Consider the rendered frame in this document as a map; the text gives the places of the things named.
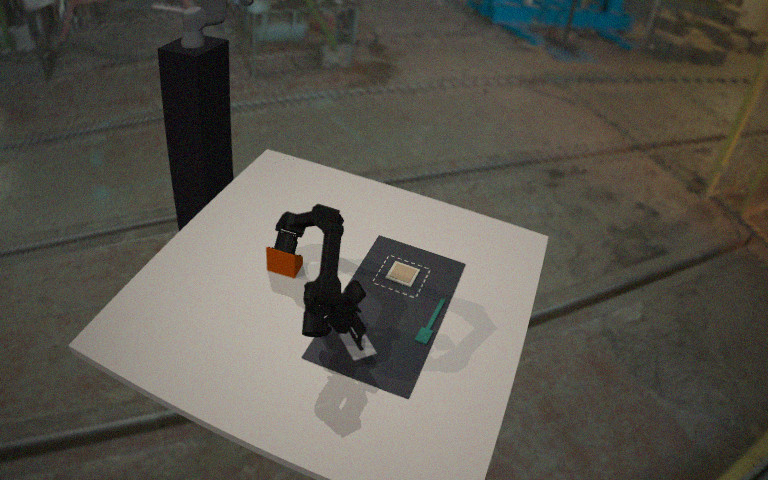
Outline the beige square tile with dark square centre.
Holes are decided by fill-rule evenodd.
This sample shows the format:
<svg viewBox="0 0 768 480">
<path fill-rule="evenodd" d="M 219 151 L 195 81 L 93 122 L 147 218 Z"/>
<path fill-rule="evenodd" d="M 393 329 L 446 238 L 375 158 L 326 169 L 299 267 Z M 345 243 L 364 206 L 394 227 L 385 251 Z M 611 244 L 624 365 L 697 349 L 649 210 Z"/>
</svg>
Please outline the beige square tile with dark square centre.
<svg viewBox="0 0 768 480">
<path fill-rule="evenodd" d="M 420 269 L 395 261 L 386 279 L 411 287 L 419 272 Z"/>
</svg>

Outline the green small trowel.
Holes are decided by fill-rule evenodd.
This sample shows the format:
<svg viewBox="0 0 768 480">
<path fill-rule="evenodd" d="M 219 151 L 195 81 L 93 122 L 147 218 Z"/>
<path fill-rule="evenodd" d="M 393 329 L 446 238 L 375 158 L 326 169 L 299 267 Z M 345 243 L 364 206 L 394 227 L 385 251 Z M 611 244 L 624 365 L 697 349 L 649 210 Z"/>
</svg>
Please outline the green small trowel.
<svg viewBox="0 0 768 480">
<path fill-rule="evenodd" d="M 435 311 L 433 312 L 433 314 L 432 314 L 432 316 L 431 316 L 431 318 L 430 318 L 426 328 L 421 327 L 419 333 L 417 334 L 417 336 L 415 338 L 415 341 L 420 342 L 420 343 L 425 344 L 425 345 L 427 344 L 431 334 L 433 333 L 433 331 L 431 331 L 430 328 L 431 328 L 433 322 L 435 321 L 435 319 L 436 319 L 436 317 L 437 317 L 437 315 L 438 315 L 438 313 L 439 313 L 439 311 L 440 311 L 444 301 L 445 301 L 445 299 L 443 299 L 443 298 L 440 299 L 440 301 L 439 301 Z"/>
</svg>

